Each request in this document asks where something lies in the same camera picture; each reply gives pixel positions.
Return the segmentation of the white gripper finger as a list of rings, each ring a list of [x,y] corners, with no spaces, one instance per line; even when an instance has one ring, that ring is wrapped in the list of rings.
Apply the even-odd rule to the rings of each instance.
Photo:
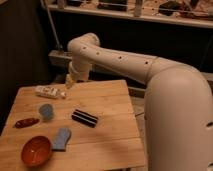
[[[74,85],[75,81],[73,80],[72,76],[70,74],[66,75],[65,78],[65,86],[67,89],[70,89]]]
[[[86,82],[84,78],[78,78],[77,82]]]

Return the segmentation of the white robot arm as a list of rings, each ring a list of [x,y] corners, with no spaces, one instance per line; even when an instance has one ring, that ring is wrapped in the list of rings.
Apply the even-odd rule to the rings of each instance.
[[[94,63],[147,86],[148,171],[213,171],[213,93],[196,68],[173,60],[102,48],[87,33],[69,41],[71,73],[85,79]]]

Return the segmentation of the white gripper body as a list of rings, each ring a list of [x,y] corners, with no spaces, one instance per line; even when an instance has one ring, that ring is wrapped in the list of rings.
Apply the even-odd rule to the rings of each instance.
[[[69,63],[69,74],[72,76],[74,81],[78,78],[84,78],[88,81],[90,72],[90,65],[74,65],[72,62]]]

